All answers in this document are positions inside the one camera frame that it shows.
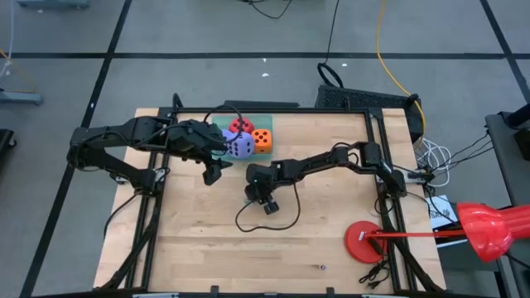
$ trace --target wooden tabletop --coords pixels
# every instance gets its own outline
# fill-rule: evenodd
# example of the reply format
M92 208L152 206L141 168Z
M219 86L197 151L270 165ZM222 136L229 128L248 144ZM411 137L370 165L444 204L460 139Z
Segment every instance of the wooden tabletop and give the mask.
M383 111L393 163L414 168L404 112ZM136 116L147 115L156 116L157 109L137 110ZM179 114L179 120L203 117L199 113ZM273 114L272 121L273 160L303 159L329 151L337 142L368 140L363 115ZM148 159L148 153L132 148L125 155L125 161L138 168L146 168ZM170 159L149 291L208 292L217 285L221 292L324 293L326 287L333 286L335 292L345 294L392 293L390 278L375 290L359 284L359 278L373 265L355 261L344 246L345 230L353 222L381 224L373 210L377 193L372 175L357 175L344 168L309 175L297 183L301 200L297 225L286 231L242 233L234 217L244 205L247 164L236 162L223 170L215 184L206 186L201 175L204 165ZM407 185L407 190L423 196L419 185ZM132 193L130 185L119 185L114 208ZM266 215L262 206L251 206L240 216L244 228L257 224L284 226L296 217L292 187L281 187L273 195L280 211ZM401 204L408 232L431 230L425 201L409 195L401 198ZM95 286L104 284L130 252L139 205L137 199L109 225ZM445 287L434 239L410 238L409 244L432 280ZM401 284L406 288L401 255L396 255ZM142 255L135 285L140 284L143 262Z

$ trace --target red die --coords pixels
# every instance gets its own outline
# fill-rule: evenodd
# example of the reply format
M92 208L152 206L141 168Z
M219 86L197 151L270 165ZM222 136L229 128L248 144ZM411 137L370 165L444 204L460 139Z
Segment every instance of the red die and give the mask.
M238 132L239 131L239 118L235 118L232 120L229 126L229 130L231 132ZM254 124L248 120L248 118L243 118L243 131L246 133L251 133L254 130Z

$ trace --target gray floor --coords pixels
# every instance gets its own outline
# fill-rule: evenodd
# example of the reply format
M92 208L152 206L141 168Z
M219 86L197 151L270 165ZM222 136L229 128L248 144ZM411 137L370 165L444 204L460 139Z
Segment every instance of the gray floor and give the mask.
M0 1L0 48L7 48L8 0ZM85 11L17 7L15 52L105 52L123 0L93 0ZM280 12L284 2L260 7ZM491 1L512 51L530 52L530 3ZM374 52L379 1L343 1L332 51ZM279 21L234 0L133 0L117 52L325 51L334 0L295 0ZM502 53L479 1L394 0L383 19L385 52ZM60 178L68 141L80 125L102 60L16 61L45 96L40 107L0 106L0 127L19 146L0 175L0 296L22 288ZM113 60L92 126L120 123L136 108L168 106L178 92L186 106L226 99L314 104L320 77L313 59ZM401 94L376 60L330 60L346 87ZM525 101L506 60L388 60L407 88L422 96L427 137L452 151L484 135L484 116ZM530 79L530 61L518 61ZM24 87L12 76L6 89ZM115 151L123 155L123 150ZM102 246L115 184L104 173L76 172L34 294L87 291ZM462 163L440 194L453 201L503 207L509 200L492 152ZM445 272L450 289L497 295L488 272Z

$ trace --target green mat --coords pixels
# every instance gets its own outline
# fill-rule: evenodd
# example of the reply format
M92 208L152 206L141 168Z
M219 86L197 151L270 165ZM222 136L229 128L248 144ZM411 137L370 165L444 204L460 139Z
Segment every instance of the green mat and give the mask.
M237 116L213 116L212 122L217 124L219 129L228 129L230 123L236 118ZM244 118L248 118L253 124L255 129L268 129L271 131L272 134L272 151L274 151L274 131L272 130L272 115L270 114L245 114L243 115ZM215 159L220 158L223 161L270 161L272 159L272 153L271 154L252 154L249 158L235 158L232 157L230 154L226 153L223 156L216 156L213 155Z

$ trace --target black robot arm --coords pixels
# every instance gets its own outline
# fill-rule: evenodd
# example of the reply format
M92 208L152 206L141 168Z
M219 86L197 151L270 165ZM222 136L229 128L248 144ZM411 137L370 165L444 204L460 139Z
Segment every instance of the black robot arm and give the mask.
M298 161L287 159L272 161L270 166L250 164L247 167L247 182L245 194L251 202L263 204L267 214L279 210L277 202L272 197L272 192L285 185L293 185L306 177L306 175L334 167L345 167L357 174L377 175L387 188L386 191L395 197L407 195L405 179L401 171L392 170L383 160L379 145L375 142L356 142L354 144L340 143L330 151L317 156L308 157ZM352 162L349 156L359 151L358 160Z
M106 170L115 180L128 180L144 193L156 191L157 173L139 170L109 155L107 147L129 146L139 151L169 153L183 161L204 162L205 184L212 185L221 177L227 161L212 158L212 151L226 151L225 140L216 124L196 120L171 124L169 118L138 117L113 127L79 127L70 140L68 162L77 169L96 166Z

